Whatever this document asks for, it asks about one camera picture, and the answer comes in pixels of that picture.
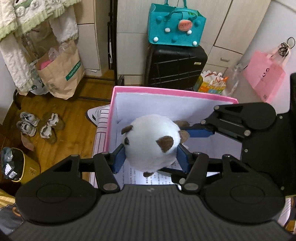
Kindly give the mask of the light wooden cabinet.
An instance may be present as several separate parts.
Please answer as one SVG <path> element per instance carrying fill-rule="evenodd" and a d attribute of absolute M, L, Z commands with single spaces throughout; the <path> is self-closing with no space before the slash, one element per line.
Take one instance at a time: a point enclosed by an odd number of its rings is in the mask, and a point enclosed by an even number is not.
<path fill-rule="evenodd" d="M 76 40 L 85 74 L 100 77 L 108 70 L 110 1 L 82 0 L 74 5 L 79 37 Z"/>

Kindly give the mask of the brown paper bag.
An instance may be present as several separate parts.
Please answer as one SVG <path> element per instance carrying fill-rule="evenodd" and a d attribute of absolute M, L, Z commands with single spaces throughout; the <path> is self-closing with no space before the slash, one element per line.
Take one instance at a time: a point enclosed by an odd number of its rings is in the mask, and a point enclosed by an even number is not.
<path fill-rule="evenodd" d="M 73 40 L 52 47 L 35 64 L 36 72 L 48 91 L 57 98 L 71 98 L 85 75 Z"/>

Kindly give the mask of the pink cardboard storage box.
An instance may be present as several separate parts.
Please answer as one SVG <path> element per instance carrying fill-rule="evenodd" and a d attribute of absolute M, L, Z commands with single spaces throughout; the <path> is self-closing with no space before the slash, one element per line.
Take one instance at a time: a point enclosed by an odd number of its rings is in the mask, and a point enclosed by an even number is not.
<path fill-rule="evenodd" d="M 160 169 L 179 169 L 177 146 L 181 143 L 180 121 L 194 125 L 204 120 L 217 105 L 236 104 L 221 95 L 151 88 L 117 86 L 111 103 L 87 111 L 97 127 L 93 153 L 113 152 L 126 144 L 127 160 L 115 175 L 120 187 L 170 185 Z"/>

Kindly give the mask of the beige three-door wardrobe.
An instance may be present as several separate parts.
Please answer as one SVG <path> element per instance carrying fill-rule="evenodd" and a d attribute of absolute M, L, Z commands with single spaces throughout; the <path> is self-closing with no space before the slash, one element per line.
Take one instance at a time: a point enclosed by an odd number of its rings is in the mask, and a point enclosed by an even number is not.
<path fill-rule="evenodd" d="M 200 48 L 204 70 L 224 72 L 241 59 L 269 1 L 115 1 L 117 73 L 144 83 L 149 45 Z"/>

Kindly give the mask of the pink hanging shopping bag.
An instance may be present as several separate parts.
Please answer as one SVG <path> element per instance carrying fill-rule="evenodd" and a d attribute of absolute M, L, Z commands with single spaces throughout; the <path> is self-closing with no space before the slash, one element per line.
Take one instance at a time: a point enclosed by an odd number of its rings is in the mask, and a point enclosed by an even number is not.
<path fill-rule="evenodd" d="M 256 51 L 242 75 L 263 102 L 271 103 L 286 76 L 284 67 L 295 44 L 283 42 L 270 52 Z"/>

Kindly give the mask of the white brown plush ball toy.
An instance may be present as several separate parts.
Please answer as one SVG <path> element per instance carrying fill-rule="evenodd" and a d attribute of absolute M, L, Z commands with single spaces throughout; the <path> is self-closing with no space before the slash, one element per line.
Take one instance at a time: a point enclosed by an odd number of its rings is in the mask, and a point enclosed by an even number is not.
<path fill-rule="evenodd" d="M 185 120 L 150 114 L 135 119 L 121 130 L 126 159 L 145 178 L 176 161 L 177 147 L 190 137 Z"/>

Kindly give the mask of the striped table cloth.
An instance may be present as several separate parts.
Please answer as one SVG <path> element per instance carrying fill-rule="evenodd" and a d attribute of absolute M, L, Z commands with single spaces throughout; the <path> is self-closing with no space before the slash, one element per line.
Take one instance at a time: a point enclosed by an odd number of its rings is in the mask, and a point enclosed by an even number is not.
<path fill-rule="evenodd" d="M 86 113 L 86 118 L 96 127 L 93 156 L 102 153 L 105 146 L 107 124 L 110 105 L 91 108 Z"/>

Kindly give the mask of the yellow waste bin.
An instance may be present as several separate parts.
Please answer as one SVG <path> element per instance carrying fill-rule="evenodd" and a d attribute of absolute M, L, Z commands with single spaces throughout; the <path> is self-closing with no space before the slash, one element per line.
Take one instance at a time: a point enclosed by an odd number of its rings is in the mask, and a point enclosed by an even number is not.
<path fill-rule="evenodd" d="M 1 173 L 5 179 L 26 184 L 41 173 L 40 165 L 18 148 L 1 150 Z"/>

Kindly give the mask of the teal felt handbag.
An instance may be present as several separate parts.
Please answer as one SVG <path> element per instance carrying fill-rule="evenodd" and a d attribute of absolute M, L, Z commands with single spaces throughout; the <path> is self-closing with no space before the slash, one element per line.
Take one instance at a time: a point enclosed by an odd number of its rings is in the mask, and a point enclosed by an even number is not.
<path fill-rule="evenodd" d="M 198 10 L 152 3 L 148 22 L 147 37 L 150 44 L 197 47 L 200 44 L 206 18 Z"/>

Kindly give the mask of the brown white slipper pair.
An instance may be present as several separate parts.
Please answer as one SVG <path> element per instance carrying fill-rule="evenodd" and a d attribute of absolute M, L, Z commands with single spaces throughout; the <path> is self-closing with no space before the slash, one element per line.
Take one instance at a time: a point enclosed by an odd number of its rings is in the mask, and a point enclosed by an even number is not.
<path fill-rule="evenodd" d="M 40 125 L 39 134 L 46 142 L 53 145 L 57 141 L 56 131 L 61 131 L 65 123 L 57 113 L 45 113 Z"/>

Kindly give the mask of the cream fluffy cardigan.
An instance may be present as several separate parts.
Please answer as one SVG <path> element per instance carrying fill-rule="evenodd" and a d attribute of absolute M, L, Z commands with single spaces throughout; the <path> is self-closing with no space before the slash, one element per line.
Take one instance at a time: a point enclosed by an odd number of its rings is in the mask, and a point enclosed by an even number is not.
<path fill-rule="evenodd" d="M 1 54 L 21 95 L 47 93 L 35 64 L 50 48 L 78 38 L 78 1 L 1 1 Z"/>

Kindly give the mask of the black suitcase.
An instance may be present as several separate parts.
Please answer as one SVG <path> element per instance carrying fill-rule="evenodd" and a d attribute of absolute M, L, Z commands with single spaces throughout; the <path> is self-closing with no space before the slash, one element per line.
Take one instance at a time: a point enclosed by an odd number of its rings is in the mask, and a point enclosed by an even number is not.
<path fill-rule="evenodd" d="M 207 60 L 208 56 L 201 46 L 149 44 L 144 86 L 192 90 Z"/>

